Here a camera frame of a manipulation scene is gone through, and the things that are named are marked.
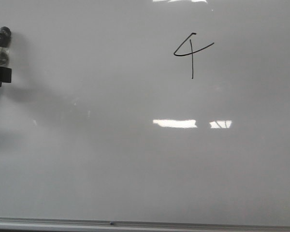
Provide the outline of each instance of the handwritten number 4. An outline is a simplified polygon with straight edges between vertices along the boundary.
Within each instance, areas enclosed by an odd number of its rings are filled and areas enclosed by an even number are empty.
[[[191,55],[191,59],[192,59],[192,78],[193,78],[193,76],[194,76],[194,70],[193,70],[193,54],[194,53],[197,53],[197,52],[200,52],[200,51],[202,51],[202,50],[204,50],[204,49],[206,49],[206,48],[208,48],[208,47],[210,47],[210,46],[212,46],[214,43],[211,43],[210,45],[208,45],[208,46],[206,46],[206,47],[204,47],[204,48],[201,48],[201,49],[199,49],[199,50],[197,50],[197,51],[193,51],[192,50],[192,42],[191,42],[191,40],[189,39],[192,35],[196,35],[197,33],[191,33],[181,44],[180,44],[180,46],[174,51],[174,56],[177,56],[177,57],[185,57],[185,56],[189,56],[189,55]],[[191,52],[190,53],[186,53],[186,54],[176,54],[176,52],[180,49],[180,47],[187,41],[187,40],[189,40],[189,42],[190,42],[190,48],[191,48]]]

